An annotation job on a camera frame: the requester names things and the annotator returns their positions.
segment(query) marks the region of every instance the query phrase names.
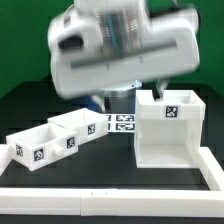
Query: black surface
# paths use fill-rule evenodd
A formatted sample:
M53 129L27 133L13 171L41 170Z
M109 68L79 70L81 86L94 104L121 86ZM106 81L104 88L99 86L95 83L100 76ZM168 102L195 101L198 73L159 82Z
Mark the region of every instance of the black surface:
M144 85L143 88L151 89L152 85ZM223 165L224 99L205 85L170 84L169 88L194 90L206 103L202 146L210 147ZM0 99L0 143L5 143L5 136L9 134L44 124L49 117L84 107L99 111L89 97L64 101L58 98L52 85L43 82L23 83ZM12 161L0 177L0 187L208 189L197 169L137 169L133 134L109 134L80 146L77 154L34 172ZM65 223L224 222L221 219L195 218L0 216L1 224L14 223L13 220L16 223L59 223L60 220Z

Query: small white box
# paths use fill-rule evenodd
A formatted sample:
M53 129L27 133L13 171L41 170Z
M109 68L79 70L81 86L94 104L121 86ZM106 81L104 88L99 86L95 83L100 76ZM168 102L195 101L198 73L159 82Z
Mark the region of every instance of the small white box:
M193 91L136 93L135 154L139 168L196 168L205 104Z
M76 132L54 124L9 135L6 140L12 147L12 158L30 171L78 152Z
M107 135L108 132L107 117L86 108L49 118L48 123L76 131L78 145Z

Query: white robot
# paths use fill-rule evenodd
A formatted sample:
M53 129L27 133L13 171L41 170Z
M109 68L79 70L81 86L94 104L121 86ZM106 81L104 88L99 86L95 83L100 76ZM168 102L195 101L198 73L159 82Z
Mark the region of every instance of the white robot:
M185 74L199 65L194 8L150 15L145 0L76 0L49 27L51 71L65 99Z

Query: white cardboard box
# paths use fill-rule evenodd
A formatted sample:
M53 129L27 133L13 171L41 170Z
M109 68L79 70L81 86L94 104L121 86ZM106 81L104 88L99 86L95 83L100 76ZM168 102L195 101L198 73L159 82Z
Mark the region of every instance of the white cardboard box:
M6 137L12 147L12 159L39 169L78 152L76 132L55 124L45 124Z
M108 132L107 117L86 108L49 118L48 123L76 131L78 145L107 135Z

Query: white base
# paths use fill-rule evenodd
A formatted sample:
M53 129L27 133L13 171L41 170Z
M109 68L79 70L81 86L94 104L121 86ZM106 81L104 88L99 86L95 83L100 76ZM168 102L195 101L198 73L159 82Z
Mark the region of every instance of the white base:
M0 214L224 218L224 173L208 148L199 168L211 190L0 189Z

